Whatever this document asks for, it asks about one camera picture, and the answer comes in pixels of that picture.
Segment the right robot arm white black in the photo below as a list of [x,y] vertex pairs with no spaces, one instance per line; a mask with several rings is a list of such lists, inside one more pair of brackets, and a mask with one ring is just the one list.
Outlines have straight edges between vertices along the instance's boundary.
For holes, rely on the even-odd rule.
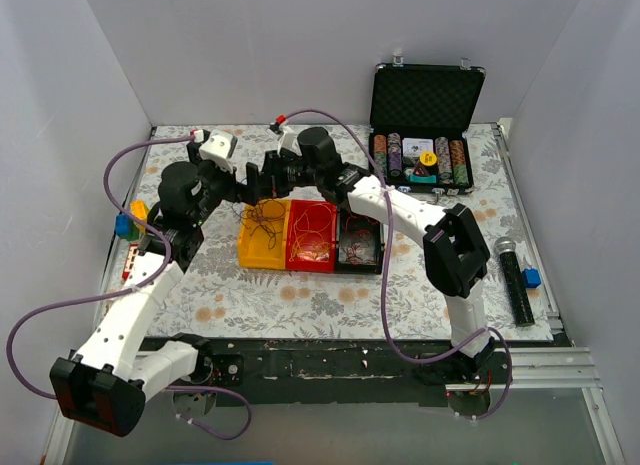
[[421,246],[426,276],[444,295],[451,327],[449,352],[454,374],[475,382],[489,369],[494,340],[482,297],[489,248],[471,210],[444,209],[385,185],[368,170],[344,161],[323,127],[296,135],[298,151],[280,148],[265,154],[261,167],[247,166],[247,183],[258,198],[283,197],[314,186],[329,203],[374,219]]

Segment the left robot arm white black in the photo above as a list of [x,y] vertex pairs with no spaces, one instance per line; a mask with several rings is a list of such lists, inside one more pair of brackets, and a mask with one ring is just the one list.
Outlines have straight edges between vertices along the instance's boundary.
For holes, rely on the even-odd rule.
[[205,133],[187,141],[188,158],[161,173],[158,201],[143,221],[146,233],[125,286],[110,310],[70,358],[49,373],[62,415],[118,437],[138,424],[146,403],[164,391],[220,394],[206,339],[178,334],[143,359],[147,330],[180,283],[204,241],[202,226],[224,201],[254,203],[230,158],[235,138]]

